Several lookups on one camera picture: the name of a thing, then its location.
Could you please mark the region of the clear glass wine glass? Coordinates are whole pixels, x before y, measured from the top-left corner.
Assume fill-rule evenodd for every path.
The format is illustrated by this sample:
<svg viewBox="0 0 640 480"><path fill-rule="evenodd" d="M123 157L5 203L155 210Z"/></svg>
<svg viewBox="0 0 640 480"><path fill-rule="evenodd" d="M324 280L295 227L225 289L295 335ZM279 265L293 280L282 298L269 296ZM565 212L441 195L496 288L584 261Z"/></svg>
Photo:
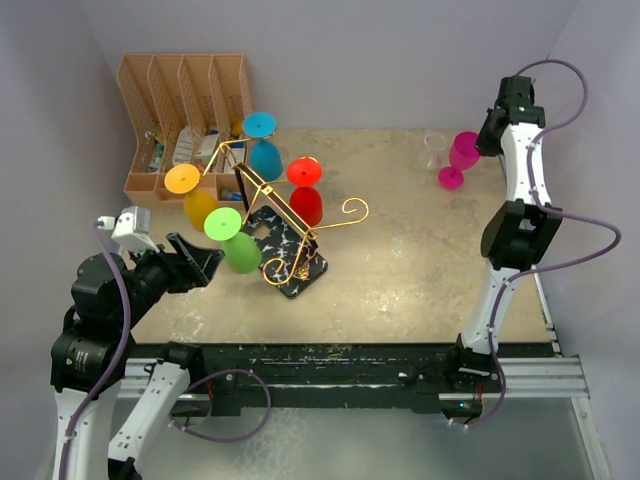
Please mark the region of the clear glass wine glass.
<svg viewBox="0 0 640 480"><path fill-rule="evenodd" d="M439 170L447 146L446 137L438 132L430 132L425 135L424 144L429 154L427 167L431 170Z"/></svg>

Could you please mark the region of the pink plastic wine glass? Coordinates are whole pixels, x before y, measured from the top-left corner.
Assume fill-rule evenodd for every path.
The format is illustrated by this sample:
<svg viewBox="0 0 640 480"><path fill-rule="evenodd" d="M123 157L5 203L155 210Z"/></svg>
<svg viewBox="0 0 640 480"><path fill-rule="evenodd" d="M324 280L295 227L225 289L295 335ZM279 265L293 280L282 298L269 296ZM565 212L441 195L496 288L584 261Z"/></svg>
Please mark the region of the pink plastic wine glass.
<svg viewBox="0 0 640 480"><path fill-rule="evenodd" d="M449 190L456 190L464 183L464 172L476 165L480 153L476 148L479 135L473 131L457 134L449 149L449 165L438 173L440 185Z"/></svg>

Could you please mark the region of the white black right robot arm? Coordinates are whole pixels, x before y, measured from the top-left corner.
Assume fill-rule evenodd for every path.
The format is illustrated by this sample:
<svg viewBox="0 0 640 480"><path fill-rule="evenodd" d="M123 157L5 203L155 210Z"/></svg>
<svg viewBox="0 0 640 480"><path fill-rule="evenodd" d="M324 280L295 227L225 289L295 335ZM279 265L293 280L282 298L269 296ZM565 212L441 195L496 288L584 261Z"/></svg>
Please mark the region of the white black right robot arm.
<svg viewBox="0 0 640 480"><path fill-rule="evenodd" d="M530 193L527 154L533 146L533 171L543 175L541 143L534 138L545 125L544 109L534 101L532 80L518 75L503 78L473 149L501 161L506 199L482 233L485 282L444 369L446 383L456 391L469 390L480 376L498 374L494 355L511 299L522 274L540 262L561 225L559 213L543 212Z"/></svg>

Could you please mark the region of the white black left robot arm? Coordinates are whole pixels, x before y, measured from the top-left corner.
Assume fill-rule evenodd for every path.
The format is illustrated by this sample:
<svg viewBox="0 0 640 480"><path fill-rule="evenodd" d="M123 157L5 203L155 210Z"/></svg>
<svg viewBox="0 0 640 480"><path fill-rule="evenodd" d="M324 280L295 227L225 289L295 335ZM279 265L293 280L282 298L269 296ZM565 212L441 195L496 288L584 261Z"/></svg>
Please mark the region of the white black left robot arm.
<svg viewBox="0 0 640 480"><path fill-rule="evenodd" d="M165 294L209 285L224 253L197 247L179 233L166 237L172 252L152 245L122 257L103 248L83 261L71 287L73 304L51 348L51 385L58 429L56 479L139 479L143 457L183 392L206 378L201 348L165 344L148 386L117 434L115 403L136 345L132 328Z"/></svg>

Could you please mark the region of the red plastic wine glass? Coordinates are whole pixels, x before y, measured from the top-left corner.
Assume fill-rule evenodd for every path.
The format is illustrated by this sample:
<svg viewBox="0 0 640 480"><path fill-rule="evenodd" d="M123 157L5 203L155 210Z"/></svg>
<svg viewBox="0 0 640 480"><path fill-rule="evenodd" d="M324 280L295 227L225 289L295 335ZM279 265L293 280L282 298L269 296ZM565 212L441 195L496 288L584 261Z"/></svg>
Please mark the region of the red plastic wine glass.
<svg viewBox="0 0 640 480"><path fill-rule="evenodd" d="M294 160L286 170L288 181L295 186L289 206L310 227L318 225L323 217L322 197L315 188L322 174L321 165L310 156Z"/></svg>

